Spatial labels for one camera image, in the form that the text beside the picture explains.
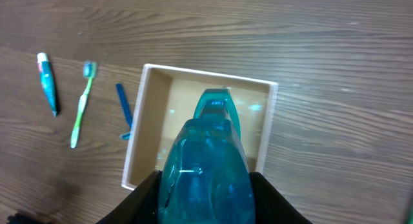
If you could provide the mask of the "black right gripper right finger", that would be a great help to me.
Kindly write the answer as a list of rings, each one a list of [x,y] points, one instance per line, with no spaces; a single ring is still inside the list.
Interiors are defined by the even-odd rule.
[[[312,224],[259,172],[250,173],[257,224]]]

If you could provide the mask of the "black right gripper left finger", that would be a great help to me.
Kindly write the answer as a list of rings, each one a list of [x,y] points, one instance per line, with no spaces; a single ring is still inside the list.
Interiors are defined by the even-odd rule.
[[[153,171],[97,224],[158,224],[160,182],[161,171]]]

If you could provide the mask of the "teal transparent bottle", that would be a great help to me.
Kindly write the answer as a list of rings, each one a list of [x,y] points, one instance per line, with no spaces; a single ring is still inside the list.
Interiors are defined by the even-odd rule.
[[[177,135],[158,195],[160,223],[254,223],[240,123],[229,90],[206,89]]]

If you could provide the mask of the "blue disposable razor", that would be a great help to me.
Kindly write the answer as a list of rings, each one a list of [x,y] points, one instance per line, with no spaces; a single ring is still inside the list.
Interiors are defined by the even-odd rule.
[[[120,138],[122,140],[129,140],[130,130],[132,129],[133,117],[132,117],[132,114],[131,114],[131,111],[130,111],[130,107],[129,107],[129,104],[128,104],[128,100],[126,98],[124,88],[123,88],[121,83],[116,84],[116,90],[117,90],[117,95],[118,95],[119,102],[121,104],[121,108],[122,108],[122,111],[123,111],[123,115],[125,117],[125,121],[129,126],[129,131],[127,133],[121,134]]]

